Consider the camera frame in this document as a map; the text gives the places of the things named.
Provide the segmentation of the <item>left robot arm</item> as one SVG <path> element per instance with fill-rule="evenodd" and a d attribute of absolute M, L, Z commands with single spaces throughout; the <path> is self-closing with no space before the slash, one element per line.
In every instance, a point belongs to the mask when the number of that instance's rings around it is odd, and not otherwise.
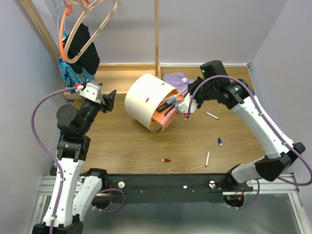
<path fill-rule="evenodd" d="M 80 234 L 83 232 L 83 220 L 98 193 L 113 191 L 108 186 L 107 172 L 103 169 L 91 169 L 87 172 L 84 184 L 76 190 L 81 169 L 85 163 L 90 146 L 86 135 L 99 112 L 110 112 L 114 107 L 116 90 L 103 99 L 99 99 L 100 89 L 72 87 L 83 99 L 83 105 L 77 109 L 71 104 L 61 106 L 56 114 L 60 138 L 56 156 L 46 148 L 35 129 L 35 115 L 38 108 L 49 98 L 65 92 L 55 91 L 43 98 L 31 115 L 31 128 L 41 148 L 57 166 L 55 184 L 51 200 L 41 223 L 33 226 L 34 234 Z"/>

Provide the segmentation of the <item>red white pencil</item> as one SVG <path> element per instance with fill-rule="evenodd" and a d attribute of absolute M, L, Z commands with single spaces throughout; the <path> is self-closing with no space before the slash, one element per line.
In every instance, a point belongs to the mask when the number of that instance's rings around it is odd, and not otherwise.
<path fill-rule="evenodd" d="M 205 167 L 208 167 L 209 157 L 210 157 L 210 151 L 207 152 L 207 156 L 206 156 L 206 160 L 205 160 Z"/>

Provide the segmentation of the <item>blue black highlighter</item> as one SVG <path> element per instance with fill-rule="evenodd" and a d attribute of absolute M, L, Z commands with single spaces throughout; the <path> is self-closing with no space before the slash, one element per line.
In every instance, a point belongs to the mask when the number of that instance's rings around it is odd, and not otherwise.
<path fill-rule="evenodd" d="M 163 112 L 165 109 L 171 107 L 172 105 L 174 105 L 176 103 L 176 98 L 172 98 L 171 100 L 165 101 L 162 105 L 160 105 L 156 110 L 161 113 Z"/>

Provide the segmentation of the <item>white round drawer organizer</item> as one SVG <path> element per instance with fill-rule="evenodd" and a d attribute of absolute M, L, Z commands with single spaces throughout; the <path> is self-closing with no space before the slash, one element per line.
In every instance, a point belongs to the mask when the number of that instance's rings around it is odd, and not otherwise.
<path fill-rule="evenodd" d="M 150 131 L 154 111 L 174 89 L 176 88 L 156 76 L 144 74 L 128 90 L 124 102 L 125 110 Z"/>

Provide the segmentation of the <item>blue white pen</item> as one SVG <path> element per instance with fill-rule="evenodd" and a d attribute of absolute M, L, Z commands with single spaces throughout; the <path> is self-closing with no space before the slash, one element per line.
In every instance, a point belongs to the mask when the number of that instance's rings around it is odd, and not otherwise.
<path fill-rule="evenodd" d="M 177 98 L 183 94 L 185 94 L 186 92 L 188 91 L 188 88 L 185 88 L 183 90 L 181 90 L 179 93 L 173 95 L 172 97 L 170 97 L 168 100 L 167 100 L 167 103 L 168 104 L 174 104 L 177 102 Z"/>

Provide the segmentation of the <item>white pencil stub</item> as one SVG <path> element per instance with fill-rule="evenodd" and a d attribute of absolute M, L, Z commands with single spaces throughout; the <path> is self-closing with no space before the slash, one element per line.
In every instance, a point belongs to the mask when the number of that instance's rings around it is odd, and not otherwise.
<path fill-rule="evenodd" d="M 219 117 L 217 117 L 217 116 L 215 116 L 215 115 L 213 115 L 213 114 L 211 114 L 209 112 L 205 112 L 205 114 L 210 116 L 210 117 L 212 117 L 212 118 L 214 118 L 214 119 L 216 119 L 216 120 L 219 120 Z"/>

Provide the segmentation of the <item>salmon pink drawer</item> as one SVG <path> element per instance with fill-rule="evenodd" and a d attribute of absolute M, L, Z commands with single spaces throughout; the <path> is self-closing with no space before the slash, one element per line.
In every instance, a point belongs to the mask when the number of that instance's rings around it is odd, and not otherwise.
<path fill-rule="evenodd" d="M 175 104 L 184 99 L 187 91 L 188 88 L 185 88 L 182 91 L 174 89 L 160 102 L 154 111 L 150 122 L 150 131 L 152 133 L 155 133 L 158 130 L 164 131 L 169 126 L 176 117 Z"/>

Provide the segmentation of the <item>grey white marker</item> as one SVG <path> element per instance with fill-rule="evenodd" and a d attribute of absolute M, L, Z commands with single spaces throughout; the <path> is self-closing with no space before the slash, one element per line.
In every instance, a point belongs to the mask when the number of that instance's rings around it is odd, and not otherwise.
<path fill-rule="evenodd" d="M 176 99 L 175 97 L 167 97 L 167 98 L 164 98 L 161 102 L 173 103 L 175 99 Z"/>

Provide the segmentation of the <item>pink highlighter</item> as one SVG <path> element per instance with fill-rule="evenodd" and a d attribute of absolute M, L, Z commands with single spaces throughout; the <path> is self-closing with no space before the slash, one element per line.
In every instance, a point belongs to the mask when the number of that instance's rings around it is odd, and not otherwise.
<path fill-rule="evenodd" d="M 172 113 L 170 116 L 164 117 L 164 119 L 162 120 L 161 124 L 165 125 L 174 113 Z"/>

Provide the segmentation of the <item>purple black highlighter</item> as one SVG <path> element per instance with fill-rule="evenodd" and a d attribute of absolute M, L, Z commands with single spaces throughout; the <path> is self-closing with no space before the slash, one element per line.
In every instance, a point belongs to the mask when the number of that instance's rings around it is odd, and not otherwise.
<path fill-rule="evenodd" d="M 176 107 L 175 107 L 175 105 L 172 105 L 171 107 L 170 107 L 170 109 L 165 113 L 165 117 L 167 117 L 167 116 L 170 116 L 172 113 L 174 113 L 176 111 Z"/>

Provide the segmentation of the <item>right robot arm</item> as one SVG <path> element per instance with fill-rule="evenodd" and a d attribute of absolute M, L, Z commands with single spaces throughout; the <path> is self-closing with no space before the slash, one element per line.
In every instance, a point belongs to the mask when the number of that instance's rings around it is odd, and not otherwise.
<path fill-rule="evenodd" d="M 256 161 L 239 164 L 225 175 L 230 191 L 251 179 L 274 181 L 305 152 L 305 146 L 285 136 L 260 105 L 253 89 L 242 79 L 231 79 L 220 60 L 200 66 L 203 77 L 188 86 L 187 116 L 204 101 L 216 100 L 238 115 L 260 142 L 265 154 Z"/>

